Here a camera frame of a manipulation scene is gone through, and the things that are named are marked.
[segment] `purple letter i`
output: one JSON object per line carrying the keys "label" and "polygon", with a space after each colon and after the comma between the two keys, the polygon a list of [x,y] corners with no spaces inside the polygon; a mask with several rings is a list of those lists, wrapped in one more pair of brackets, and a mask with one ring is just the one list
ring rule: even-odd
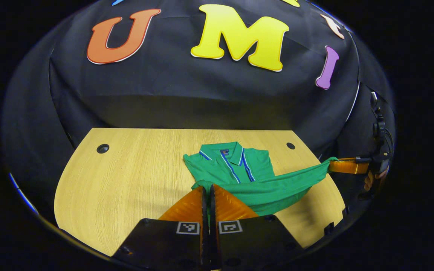
{"label": "purple letter i", "polygon": [[338,53],[326,45],[326,63],[322,69],[321,75],[316,79],[316,86],[324,89],[329,89],[331,86],[331,76],[334,72],[334,67],[339,59]]}

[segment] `letter cutout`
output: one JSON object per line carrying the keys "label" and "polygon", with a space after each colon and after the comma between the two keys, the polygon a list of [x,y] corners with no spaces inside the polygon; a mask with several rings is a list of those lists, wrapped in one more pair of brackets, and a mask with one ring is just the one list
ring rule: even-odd
{"label": "letter cutout", "polygon": [[274,72],[282,70],[280,58],[284,33],[289,31],[287,24],[271,17],[262,17],[247,28],[232,7],[207,4],[201,5],[199,9],[206,13],[205,24],[200,43],[191,49],[191,55],[222,58],[224,50],[219,47],[222,34],[233,60],[240,60],[257,43],[255,52],[248,57],[249,63]]}
{"label": "letter cutout", "polygon": [[327,25],[329,28],[336,34],[338,37],[344,40],[344,36],[339,32],[338,29],[341,29],[331,18],[320,14],[324,19],[326,19]]}
{"label": "letter cutout", "polygon": [[298,0],[282,0],[286,3],[288,3],[289,5],[295,6],[295,7],[300,7],[301,5],[299,5]]}
{"label": "letter cutout", "polygon": [[326,63],[322,69],[321,75],[316,79],[316,86],[324,89],[329,89],[331,86],[331,76],[334,72],[334,67],[339,59],[338,53],[326,45]]}
{"label": "letter cutout", "polygon": [[113,27],[122,20],[122,17],[116,17],[97,24],[92,29],[93,35],[88,44],[86,57],[91,62],[99,65],[119,62],[131,57],[142,46],[150,20],[160,12],[160,9],[149,9],[132,14],[130,18],[134,19],[134,22],[130,34],[125,44],[119,48],[108,48],[107,43]]}

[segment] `orange letter u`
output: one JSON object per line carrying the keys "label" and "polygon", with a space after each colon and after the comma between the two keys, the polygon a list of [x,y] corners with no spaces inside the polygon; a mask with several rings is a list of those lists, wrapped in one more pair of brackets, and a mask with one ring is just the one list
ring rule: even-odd
{"label": "orange letter u", "polygon": [[132,14],[130,18],[134,19],[134,22],[130,34],[125,44],[119,48],[108,48],[107,42],[113,27],[122,20],[122,17],[116,17],[97,24],[92,29],[93,35],[86,51],[88,60],[95,64],[107,64],[131,57],[142,46],[150,20],[160,12],[160,9],[149,9]]}

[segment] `green polo shirt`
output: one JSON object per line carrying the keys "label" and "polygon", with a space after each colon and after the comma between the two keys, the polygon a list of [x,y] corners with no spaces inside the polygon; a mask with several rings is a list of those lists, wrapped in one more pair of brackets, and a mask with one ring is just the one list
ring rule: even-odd
{"label": "green polo shirt", "polygon": [[243,201],[259,216],[274,214],[299,201],[326,177],[331,157],[319,165],[279,176],[274,175],[269,152],[244,149],[238,142],[202,145],[200,151],[183,156],[195,178],[192,189],[215,183]]}

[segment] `black background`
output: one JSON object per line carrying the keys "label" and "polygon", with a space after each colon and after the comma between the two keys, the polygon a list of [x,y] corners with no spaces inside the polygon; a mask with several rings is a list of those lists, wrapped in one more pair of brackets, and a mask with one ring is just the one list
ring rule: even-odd
{"label": "black background", "polygon": [[[0,106],[23,56],[53,26],[91,2],[0,1]],[[351,27],[386,70],[396,93],[398,141],[393,168],[369,210],[329,245],[287,269],[434,269],[434,2],[316,3]],[[416,14],[418,9],[426,9],[425,17]],[[43,229],[0,163],[0,269],[122,268]]]}

